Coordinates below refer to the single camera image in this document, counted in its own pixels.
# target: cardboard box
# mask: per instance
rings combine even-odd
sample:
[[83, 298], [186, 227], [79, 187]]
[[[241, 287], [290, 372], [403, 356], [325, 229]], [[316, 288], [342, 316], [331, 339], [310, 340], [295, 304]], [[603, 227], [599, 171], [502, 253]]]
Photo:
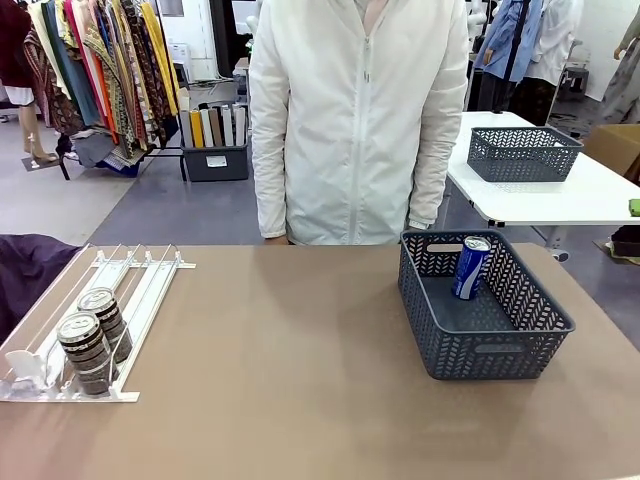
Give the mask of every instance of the cardboard box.
[[629, 181], [640, 178], [640, 125], [601, 125], [584, 144], [584, 153]]

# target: can lid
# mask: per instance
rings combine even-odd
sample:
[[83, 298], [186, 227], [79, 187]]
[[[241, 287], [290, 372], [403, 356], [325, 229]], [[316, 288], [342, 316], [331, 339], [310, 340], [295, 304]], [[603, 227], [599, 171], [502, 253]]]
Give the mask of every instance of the can lid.
[[477, 252], [488, 252], [491, 250], [489, 240], [482, 237], [467, 237], [464, 239], [464, 244], [471, 250], [475, 250]]
[[92, 313], [74, 313], [58, 324], [58, 340], [62, 343], [80, 342], [96, 333], [99, 328], [100, 321]]
[[78, 299], [78, 309], [89, 312], [100, 311], [109, 306], [113, 299], [114, 296], [111, 289], [105, 287], [94, 288]]

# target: metal can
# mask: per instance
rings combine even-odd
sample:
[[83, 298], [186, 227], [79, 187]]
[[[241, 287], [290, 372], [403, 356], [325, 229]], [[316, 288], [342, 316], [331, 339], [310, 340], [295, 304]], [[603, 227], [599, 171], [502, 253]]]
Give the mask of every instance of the metal can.
[[85, 393], [107, 392], [109, 368], [115, 367], [115, 363], [96, 316], [88, 312], [69, 315], [58, 324], [57, 336]]
[[57, 336], [67, 358], [76, 368], [91, 369], [111, 358], [109, 343], [95, 315], [69, 315], [58, 324]]
[[111, 349], [114, 350], [120, 337], [120, 345], [114, 351], [116, 363], [121, 363], [129, 358], [133, 344], [127, 324], [122, 318], [120, 307], [112, 290], [108, 288], [94, 288], [86, 292], [78, 299], [78, 310], [91, 312], [98, 317], [102, 331], [104, 332]]
[[491, 243], [482, 237], [464, 239], [458, 267], [456, 268], [453, 294], [460, 300], [471, 300], [478, 294], [483, 267], [489, 253]]

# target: green object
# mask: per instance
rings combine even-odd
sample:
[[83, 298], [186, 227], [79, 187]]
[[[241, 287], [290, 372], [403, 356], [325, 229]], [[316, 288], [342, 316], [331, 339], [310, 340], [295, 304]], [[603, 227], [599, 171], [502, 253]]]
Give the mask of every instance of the green object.
[[629, 211], [632, 217], [640, 217], [640, 199], [629, 200]]

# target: storage bin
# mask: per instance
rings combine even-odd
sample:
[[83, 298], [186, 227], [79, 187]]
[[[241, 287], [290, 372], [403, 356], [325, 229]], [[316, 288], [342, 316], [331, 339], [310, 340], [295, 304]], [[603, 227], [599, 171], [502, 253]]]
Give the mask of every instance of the storage bin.
[[[453, 281], [468, 236], [491, 243], [478, 297]], [[439, 380], [538, 378], [574, 323], [498, 232], [407, 232], [398, 285], [422, 361]]]
[[487, 182], [564, 182], [582, 148], [552, 127], [474, 128], [467, 163]]
[[221, 182], [249, 178], [247, 145], [243, 147], [183, 148], [192, 182]]

